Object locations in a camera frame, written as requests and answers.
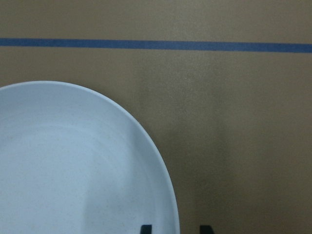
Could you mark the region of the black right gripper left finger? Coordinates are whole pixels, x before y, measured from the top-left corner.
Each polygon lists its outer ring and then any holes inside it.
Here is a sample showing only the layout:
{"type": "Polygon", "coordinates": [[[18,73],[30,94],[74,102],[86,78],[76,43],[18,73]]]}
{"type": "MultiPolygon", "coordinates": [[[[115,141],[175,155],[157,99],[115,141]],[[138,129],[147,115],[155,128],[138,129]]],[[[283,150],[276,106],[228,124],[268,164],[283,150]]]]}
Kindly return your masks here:
{"type": "Polygon", "coordinates": [[[152,234],[152,225],[151,224],[142,225],[140,228],[140,234],[152,234]]]}

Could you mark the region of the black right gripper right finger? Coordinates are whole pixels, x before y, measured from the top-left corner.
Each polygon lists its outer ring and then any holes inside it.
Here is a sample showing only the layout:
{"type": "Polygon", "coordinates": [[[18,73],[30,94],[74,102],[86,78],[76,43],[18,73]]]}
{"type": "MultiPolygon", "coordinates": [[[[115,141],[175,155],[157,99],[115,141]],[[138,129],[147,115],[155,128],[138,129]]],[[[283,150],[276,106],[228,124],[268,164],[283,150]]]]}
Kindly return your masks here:
{"type": "Polygon", "coordinates": [[[200,234],[215,234],[213,228],[210,225],[200,225],[200,234]]]}

